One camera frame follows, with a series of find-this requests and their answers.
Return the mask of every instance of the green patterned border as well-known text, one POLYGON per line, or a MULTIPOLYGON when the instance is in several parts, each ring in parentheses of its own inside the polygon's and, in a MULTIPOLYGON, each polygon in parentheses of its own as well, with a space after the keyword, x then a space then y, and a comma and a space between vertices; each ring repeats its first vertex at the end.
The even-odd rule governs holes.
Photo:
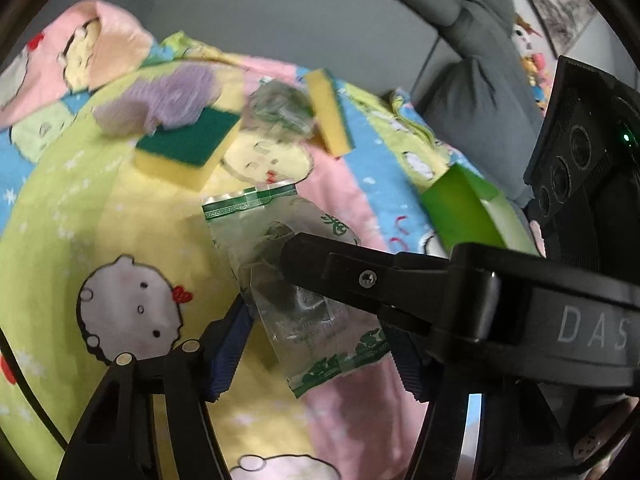
POLYGON ((297 194, 296 185, 292 180, 286 180, 277 184, 248 187, 237 193, 206 198, 202 201, 202 211, 204 218, 211 220, 268 204, 277 196, 295 194, 297 194))
POLYGON ((355 349, 355 355, 347 356, 342 354, 341 356, 338 356, 336 354, 330 358, 324 358, 321 361, 314 363, 314 365, 309 368, 309 371, 303 376, 302 384, 296 388, 291 388, 293 394, 298 398, 305 392, 308 392, 311 388, 319 386, 341 373, 349 370, 355 370, 356 368, 379 361, 390 350, 391 348, 384 338, 382 329, 377 328, 375 330, 371 330, 360 338, 360 342, 355 349))

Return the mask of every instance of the blue gripper pad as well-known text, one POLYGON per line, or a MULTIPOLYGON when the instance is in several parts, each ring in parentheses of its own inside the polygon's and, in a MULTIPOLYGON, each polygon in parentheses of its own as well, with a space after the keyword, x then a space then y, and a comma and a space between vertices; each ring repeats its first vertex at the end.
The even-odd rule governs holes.
POLYGON ((230 388, 253 325, 249 307, 238 294, 226 316, 207 326, 200 337, 200 344, 204 345, 200 382, 203 400, 215 402, 230 388))

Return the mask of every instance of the screw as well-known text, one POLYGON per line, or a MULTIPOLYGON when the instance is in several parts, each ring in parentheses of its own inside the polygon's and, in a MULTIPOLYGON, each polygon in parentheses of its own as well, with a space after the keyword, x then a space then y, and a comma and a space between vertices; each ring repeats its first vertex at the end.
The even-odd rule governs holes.
POLYGON ((189 339, 188 341, 182 343, 182 350, 184 350, 185 352, 195 352, 198 350, 198 348, 200 348, 200 343, 195 339, 189 339))
POLYGON ((132 361, 132 359, 133 357, 131 357, 131 354, 127 354, 125 352, 124 354, 120 354, 118 357, 116 357, 116 364, 120 366, 126 366, 132 361))
POLYGON ((376 284, 378 277, 373 270, 365 270, 358 279, 362 288, 371 288, 376 284))

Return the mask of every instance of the sponge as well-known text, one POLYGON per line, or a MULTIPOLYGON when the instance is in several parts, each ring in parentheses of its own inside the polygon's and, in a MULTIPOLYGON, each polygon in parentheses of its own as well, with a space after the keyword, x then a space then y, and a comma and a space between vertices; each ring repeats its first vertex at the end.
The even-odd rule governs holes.
POLYGON ((142 137, 133 164, 149 176, 199 191, 239 130, 239 115, 207 107, 195 124, 175 130, 160 126, 152 136, 142 137))
POLYGON ((535 244, 503 193, 454 164, 420 200, 447 253, 475 242, 538 255, 535 244))
POLYGON ((335 93, 334 78, 320 69, 307 73, 305 81, 327 152, 332 156, 346 155, 353 149, 353 142, 335 93))

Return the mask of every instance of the cartoon print blanket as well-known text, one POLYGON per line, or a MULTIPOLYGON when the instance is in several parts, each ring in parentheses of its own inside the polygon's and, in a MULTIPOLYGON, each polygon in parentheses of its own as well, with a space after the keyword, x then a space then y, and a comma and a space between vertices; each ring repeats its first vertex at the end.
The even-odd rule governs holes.
MULTIPOLYGON (((448 165, 470 165, 434 141, 402 91, 389 109, 338 84, 355 145, 339 159, 313 143, 263 139, 252 151, 258 142, 239 137, 200 193, 136 170, 137 139, 103 135, 92 110, 137 79, 188 62, 213 70, 220 95, 209 105, 218 110, 241 112, 266 78, 304 88, 303 68, 224 54, 183 33, 157 44, 132 16, 97 0, 62 14, 0 76, 0 327, 67 440, 109 354, 108 335, 83 333, 83 306, 107 312, 114 333, 141 352, 162 354, 198 338, 238 293, 211 243, 201 196, 244 189, 261 174, 293 174, 299 194, 364 245, 444 255, 418 192, 448 165), (161 313, 160 325, 141 321, 149 308, 161 313)), ((0 364, 0 428, 38 480, 53 480, 62 448, 14 370, 0 364)), ((162 397, 154 403, 163 475, 175 478, 162 397)), ((404 471, 425 409, 404 391, 390 356, 295 399, 256 326, 230 391, 209 413, 235 479, 374 480, 404 471)))

